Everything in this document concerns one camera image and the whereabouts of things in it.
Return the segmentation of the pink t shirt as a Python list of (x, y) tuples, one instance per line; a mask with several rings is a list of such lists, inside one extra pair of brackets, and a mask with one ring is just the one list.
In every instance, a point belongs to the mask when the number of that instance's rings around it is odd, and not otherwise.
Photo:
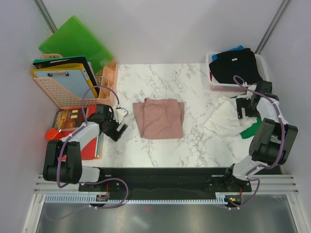
[(141, 138), (150, 140), (183, 138), (185, 104), (176, 99), (153, 100), (133, 104)]

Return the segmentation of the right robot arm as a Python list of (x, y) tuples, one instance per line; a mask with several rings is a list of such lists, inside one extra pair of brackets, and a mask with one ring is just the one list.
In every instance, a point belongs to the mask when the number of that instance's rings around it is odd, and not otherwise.
[(284, 164), (298, 133), (298, 128), (285, 120), (279, 98), (272, 94), (271, 82), (258, 81), (254, 90), (244, 83), (240, 86), (252, 95), (236, 99), (238, 119), (259, 117), (261, 125), (251, 141), (248, 155), (226, 169), (222, 183), (228, 191), (249, 185), (251, 175), (262, 169)]

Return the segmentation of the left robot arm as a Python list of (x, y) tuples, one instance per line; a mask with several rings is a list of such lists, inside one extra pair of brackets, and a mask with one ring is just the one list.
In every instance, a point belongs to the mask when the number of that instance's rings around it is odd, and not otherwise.
[(59, 188), (67, 184), (89, 183), (96, 191), (105, 189), (107, 180), (100, 175), (97, 167), (83, 166), (81, 151), (84, 147), (101, 134), (105, 134), (117, 142), (127, 125), (123, 120), (128, 111), (117, 105), (97, 104), (95, 112), (86, 116), (84, 106), (82, 124), (69, 135), (51, 140), (47, 144), (43, 167), (43, 178), (49, 182), (56, 182)]

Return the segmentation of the white t shirt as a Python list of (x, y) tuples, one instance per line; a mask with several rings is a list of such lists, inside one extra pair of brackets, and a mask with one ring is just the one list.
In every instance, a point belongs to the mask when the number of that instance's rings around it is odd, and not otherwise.
[(222, 137), (233, 137), (256, 123), (256, 117), (244, 116), (238, 119), (235, 98), (219, 97), (203, 124), (204, 128)]

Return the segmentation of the green t shirt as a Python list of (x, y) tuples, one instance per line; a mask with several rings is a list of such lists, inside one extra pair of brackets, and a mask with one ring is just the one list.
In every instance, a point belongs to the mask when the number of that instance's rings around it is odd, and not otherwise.
[(258, 117), (256, 123), (252, 124), (249, 128), (247, 128), (246, 130), (244, 130), (240, 133), (241, 138), (242, 139), (248, 139), (248, 138), (254, 136), (256, 134), (256, 132), (258, 131), (261, 123), (262, 123), (262, 120), (260, 117)]

